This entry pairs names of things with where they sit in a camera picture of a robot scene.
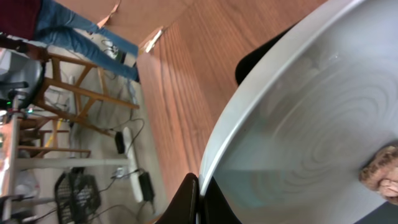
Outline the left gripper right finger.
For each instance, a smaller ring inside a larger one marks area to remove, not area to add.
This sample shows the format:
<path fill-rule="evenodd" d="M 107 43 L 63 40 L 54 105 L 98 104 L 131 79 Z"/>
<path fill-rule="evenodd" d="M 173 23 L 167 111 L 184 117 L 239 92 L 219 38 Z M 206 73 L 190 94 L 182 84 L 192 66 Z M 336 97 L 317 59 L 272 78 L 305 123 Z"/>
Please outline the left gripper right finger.
<path fill-rule="evenodd" d="M 200 198 L 198 214 L 202 224 L 241 224 L 214 177 L 211 178 L 205 195 Z"/>

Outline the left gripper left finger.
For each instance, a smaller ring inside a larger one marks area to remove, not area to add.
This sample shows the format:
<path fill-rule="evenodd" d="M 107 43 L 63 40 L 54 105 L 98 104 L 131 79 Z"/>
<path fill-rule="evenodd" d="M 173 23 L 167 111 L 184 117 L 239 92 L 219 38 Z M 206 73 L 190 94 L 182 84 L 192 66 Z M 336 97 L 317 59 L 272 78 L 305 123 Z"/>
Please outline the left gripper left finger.
<path fill-rule="evenodd" d="M 156 224 L 195 224 L 199 196 L 198 177 L 188 173 Z"/>

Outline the grey round plate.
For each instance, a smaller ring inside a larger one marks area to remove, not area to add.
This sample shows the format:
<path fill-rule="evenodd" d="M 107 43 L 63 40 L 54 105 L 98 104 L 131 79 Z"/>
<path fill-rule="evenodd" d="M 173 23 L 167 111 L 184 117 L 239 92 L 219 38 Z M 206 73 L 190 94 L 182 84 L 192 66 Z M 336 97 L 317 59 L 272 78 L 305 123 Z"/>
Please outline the grey round plate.
<path fill-rule="evenodd" d="M 201 161 L 241 223 L 396 223 L 359 181 L 397 144 L 397 1 L 327 1 L 254 66 Z"/>

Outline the brown food scrap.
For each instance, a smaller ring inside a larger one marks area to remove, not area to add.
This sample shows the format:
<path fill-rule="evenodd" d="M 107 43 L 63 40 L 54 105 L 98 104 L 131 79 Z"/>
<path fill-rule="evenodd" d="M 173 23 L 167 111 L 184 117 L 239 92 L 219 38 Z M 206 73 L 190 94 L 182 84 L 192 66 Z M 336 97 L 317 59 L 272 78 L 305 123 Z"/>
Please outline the brown food scrap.
<path fill-rule="evenodd" d="M 397 205 L 397 146 L 382 148 L 359 173 L 359 181 L 387 202 Z"/>

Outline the black power adapter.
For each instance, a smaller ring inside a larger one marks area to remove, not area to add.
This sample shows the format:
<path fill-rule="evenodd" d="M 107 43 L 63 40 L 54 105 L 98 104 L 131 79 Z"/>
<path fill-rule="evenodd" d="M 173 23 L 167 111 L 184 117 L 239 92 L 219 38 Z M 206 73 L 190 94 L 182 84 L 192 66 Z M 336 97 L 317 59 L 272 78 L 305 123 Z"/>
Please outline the black power adapter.
<path fill-rule="evenodd" d="M 145 171 L 139 175 L 139 183 L 142 191 L 143 200 L 152 203 L 155 198 L 155 192 L 148 172 Z"/>

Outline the white power strip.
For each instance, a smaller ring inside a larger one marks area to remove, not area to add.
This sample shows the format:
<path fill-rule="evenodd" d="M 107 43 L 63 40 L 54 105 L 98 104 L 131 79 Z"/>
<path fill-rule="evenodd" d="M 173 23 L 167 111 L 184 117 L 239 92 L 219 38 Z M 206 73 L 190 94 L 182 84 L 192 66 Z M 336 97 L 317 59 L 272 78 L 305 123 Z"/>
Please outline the white power strip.
<path fill-rule="evenodd" d="M 139 175 L 140 175 L 140 168 L 137 163 L 136 153 L 134 150 L 134 143 L 133 143 L 133 135 L 132 131 L 129 127 L 125 127 L 122 131 L 123 139 L 124 139 L 124 146 L 125 146 L 125 155 L 129 160 L 129 167 L 128 167 L 128 177 L 131 182 L 132 192 L 134 198 L 137 203 L 143 202 L 143 194 L 141 185 L 139 182 Z"/>

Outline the black plastic tray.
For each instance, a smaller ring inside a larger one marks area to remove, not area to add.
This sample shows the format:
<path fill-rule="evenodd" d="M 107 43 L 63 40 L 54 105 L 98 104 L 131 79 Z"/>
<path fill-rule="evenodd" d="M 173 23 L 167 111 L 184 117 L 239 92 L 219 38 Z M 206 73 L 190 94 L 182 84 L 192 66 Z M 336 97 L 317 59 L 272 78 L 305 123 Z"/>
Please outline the black plastic tray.
<path fill-rule="evenodd" d="M 290 26 L 288 29 L 284 30 L 277 36 L 273 37 L 265 44 L 258 47 L 256 50 L 253 50 L 251 53 L 247 54 L 243 57 L 236 66 L 235 69 L 235 80 L 238 86 L 243 82 L 243 80 L 247 77 L 249 72 L 254 68 L 254 66 L 260 61 L 261 58 L 286 34 L 291 28 L 293 28 L 295 24 Z"/>

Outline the wooden stool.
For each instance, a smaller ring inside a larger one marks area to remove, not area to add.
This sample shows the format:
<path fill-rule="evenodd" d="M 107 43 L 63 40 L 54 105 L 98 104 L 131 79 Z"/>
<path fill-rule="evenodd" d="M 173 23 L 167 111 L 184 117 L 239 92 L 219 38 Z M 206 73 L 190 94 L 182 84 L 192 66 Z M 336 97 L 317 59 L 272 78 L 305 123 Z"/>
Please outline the wooden stool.
<path fill-rule="evenodd" d="M 97 65 L 94 65 L 93 63 L 57 54 L 50 54 L 50 62 L 52 64 L 52 76 L 46 77 L 45 63 L 26 57 L 23 58 L 22 64 L 19 66 L 20 70 L 11 76 L 12 78 L 19 78 L 22 82 L 22 86 L 17 88 L 23 93 L 23 99 L 19 100 L 19 108 L 26 109 L 30 105 L 38 106 L 39 108 L 55 114 L 57 118 L 62 118 L 69 120 L 73 123 L 78 123 L 101 134 L 113 137 L 116 143 L 118 153 L 125 153 L 126 146 L 124 144 L 122 132 L 118 131 L 116 132 L 116 134 L 111 134 L 109 131 L 100 129 L 97 126 L 88 123 L 86 120 L 86 115 L 88 114 L 94 103 L 96 103 L 97 101 L 106 101 L 108 103 L 125 106 L 133 110 L 138 109 L 139 106 L 134 103 L 119 100 L 109 96 L 106 85 L 103 83 L 104 69 Z M 62 62 L 65 62 L 67 64 L 81 65 L 84 67 L 76 83 L 69 84 L 62 81 Z M 88 72 L 90 72 L 94 68 L 97 69 L 100 77 L 100 82 L 102 83 L 102 93 L 97 93 L 95 91 L 87 90 L 80 87 L 80 84 L 85 79 Z M 73 93 L 73 97 L 76 100 L 77 106 L 77 111 L 75 114 L 67 113 L 61 109 L 46 104 L 44 95 L 51 86 L 61 88 L 70 93 Z"/>

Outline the person in blue jeans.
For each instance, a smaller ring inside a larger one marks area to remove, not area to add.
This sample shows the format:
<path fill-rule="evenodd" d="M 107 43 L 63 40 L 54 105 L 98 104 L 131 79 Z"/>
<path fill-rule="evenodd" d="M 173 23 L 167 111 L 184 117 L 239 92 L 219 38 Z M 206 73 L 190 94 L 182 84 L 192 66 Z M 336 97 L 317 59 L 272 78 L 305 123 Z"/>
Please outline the person in blue jeans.
<path fill-rule="evenodd" d="M 99 34 L 119 49 L 137 56 L 139 48 L 104 27 L 81 17 L 52 0 L 1 0 L 1 47 L 15 50 L 33 60 L 49 59 L 45 48 L 32 41 L 53 45 L 82 54 L 96 65 L 119 76 L 139 82 L 136 67 L 128 67 L 104 53 L 76 29 Z"/>

